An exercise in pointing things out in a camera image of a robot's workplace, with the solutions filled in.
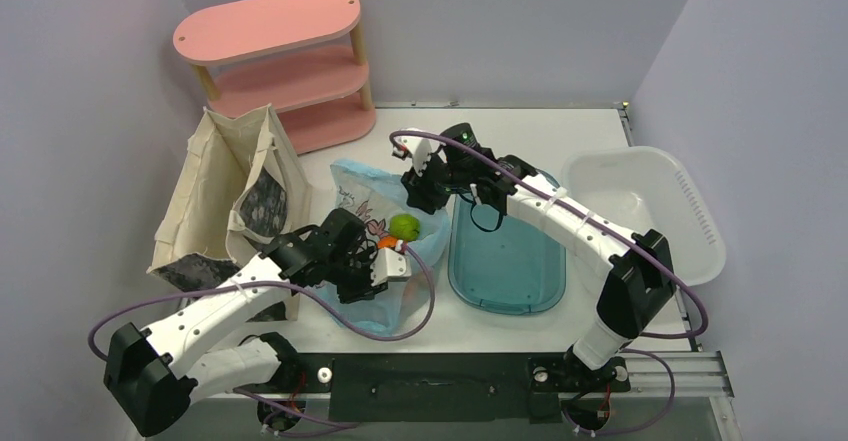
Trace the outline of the light blue plastic grocery bag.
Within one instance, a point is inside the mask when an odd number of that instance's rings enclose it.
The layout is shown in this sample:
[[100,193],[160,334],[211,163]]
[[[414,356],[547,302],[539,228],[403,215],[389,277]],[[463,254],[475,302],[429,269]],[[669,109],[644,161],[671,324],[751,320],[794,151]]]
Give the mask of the light blue plastic grocery bag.
[[[410,245],[431,273],[438,274],[451,234],[445,210],[428,215],[407,206],[407,193],[397,174],[347,159],[333,162],[330,171],[337,191],[336,205],[365,223],[369,240],[378,242],[388,236],[391,219],[398,215],[416,218],[420,234]],[[415,260],[410,265],[409,280],[389,283],[388,289],[372,300],[342,304],[337,287],[328,283],[320,286],[317,294],[360,329],[390,336],[398,332],[407,316],[429,303],[428,285],[420,265]]]

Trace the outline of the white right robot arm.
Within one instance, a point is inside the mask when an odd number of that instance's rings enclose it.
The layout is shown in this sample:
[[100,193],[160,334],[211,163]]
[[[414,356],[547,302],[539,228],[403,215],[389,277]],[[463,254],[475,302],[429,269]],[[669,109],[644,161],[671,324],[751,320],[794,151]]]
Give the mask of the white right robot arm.
[[440,135],[400,130],[389,136],[393,154],[411,163],[402,184],[409,206],[428,214],[452,195],[468,195],[558,242],[588,266],[602,285],[590,327],[566,351],[565,374],[577,389],[593,388],[605,365],[675,297],[668,240],[659,232],[639,234],[571,199],[538,169],[514,155],[496,157],[481,146],[470,125]]

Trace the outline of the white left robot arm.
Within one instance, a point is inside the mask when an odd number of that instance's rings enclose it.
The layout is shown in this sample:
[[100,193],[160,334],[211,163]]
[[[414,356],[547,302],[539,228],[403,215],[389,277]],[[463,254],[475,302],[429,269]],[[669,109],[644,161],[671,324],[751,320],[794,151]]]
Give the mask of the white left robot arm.
[[321,283],[341,302],[371,300],[411,273],[400,248],[379,248],[364,222],[336,208],[321,225],[274,238],[248,263],[192,304],[144,328],[128,323],[111,336],[104,384],[140,435],[171,427],[188,408],[234,388],[267,384],[284,391],[305,372],[292,344],[278,333],[235,348],[218,343],[267,308]]

